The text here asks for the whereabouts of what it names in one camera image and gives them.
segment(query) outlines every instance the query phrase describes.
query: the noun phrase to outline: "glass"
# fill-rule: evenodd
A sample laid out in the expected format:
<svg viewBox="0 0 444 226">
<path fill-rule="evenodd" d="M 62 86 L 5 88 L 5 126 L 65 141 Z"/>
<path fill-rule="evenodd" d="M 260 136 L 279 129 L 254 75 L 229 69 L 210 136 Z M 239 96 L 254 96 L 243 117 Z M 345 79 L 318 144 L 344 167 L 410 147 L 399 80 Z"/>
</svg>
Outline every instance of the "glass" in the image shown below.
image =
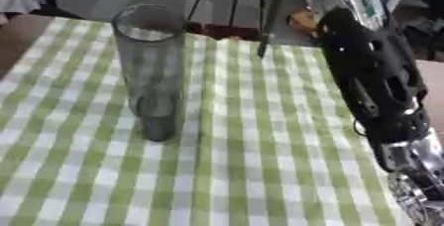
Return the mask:
<svg viewBox="0 0 444 226">
<path fill-rule="evenodd" d="M 172 138 L 178 126 L 184 24 L 181 15 L 149 4 L 129 6 L 112 21 L 129 105 L 152 141 Z"/>
</svg>

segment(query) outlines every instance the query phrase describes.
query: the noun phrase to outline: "gingham tablecloth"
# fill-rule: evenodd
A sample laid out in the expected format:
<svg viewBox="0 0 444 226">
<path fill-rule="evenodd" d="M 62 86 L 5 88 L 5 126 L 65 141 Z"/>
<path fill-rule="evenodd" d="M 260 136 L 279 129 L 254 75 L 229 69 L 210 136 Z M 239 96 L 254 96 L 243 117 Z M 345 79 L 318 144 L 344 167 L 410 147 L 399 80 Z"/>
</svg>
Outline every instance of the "gingham tablecloth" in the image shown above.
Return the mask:
<svg viewBox="0 0 444 226">
<path fill-rule="evenodd" d="M 160 145 L 111 27 L 55 19 L 0 82 L 0 225 L 407 225 L 320 51 L 256 47 L 187 36 L 184 124 Z"/>
</svg>

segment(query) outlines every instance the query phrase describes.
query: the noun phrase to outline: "metal robot part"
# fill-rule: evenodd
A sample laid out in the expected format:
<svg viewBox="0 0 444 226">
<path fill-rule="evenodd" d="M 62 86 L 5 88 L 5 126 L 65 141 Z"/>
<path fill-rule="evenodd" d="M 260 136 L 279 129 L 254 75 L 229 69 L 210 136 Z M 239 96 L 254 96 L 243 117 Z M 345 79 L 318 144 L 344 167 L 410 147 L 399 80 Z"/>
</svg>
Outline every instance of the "metal robot part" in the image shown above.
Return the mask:
<svg viewBox="0 0 444 226">
<path fill-rule="evenodd" d="M 443 202 L 430 200 L 424 193 L 423 187 L 420 187 L 408 175 L 399 171 L 390 173 L 388 188 L 396 202 L 417 225 L 444 225 Z"/>
</svg>

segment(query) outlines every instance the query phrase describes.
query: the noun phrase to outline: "cable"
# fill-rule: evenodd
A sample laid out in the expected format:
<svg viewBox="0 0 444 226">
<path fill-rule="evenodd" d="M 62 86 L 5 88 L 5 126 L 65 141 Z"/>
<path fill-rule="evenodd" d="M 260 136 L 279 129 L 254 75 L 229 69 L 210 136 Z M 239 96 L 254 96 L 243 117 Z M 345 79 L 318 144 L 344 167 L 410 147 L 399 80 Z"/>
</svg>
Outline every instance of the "cable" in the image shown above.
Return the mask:
<svg viewBox="0 0 444 226">
<path fill-rule="evenodd" d="M 355 133 L 357 133 L 359 136 L 362 136 L 362 137 L 367 138 L 367 135 L 361 133 L 361 132 L 358 130 L 357 124 L 358 124 L 358 121 L 356 121 L 356 119 L 355 119 L 355 120 L 353 121 L 353 131 L 355 131 Z"/>
</svg>

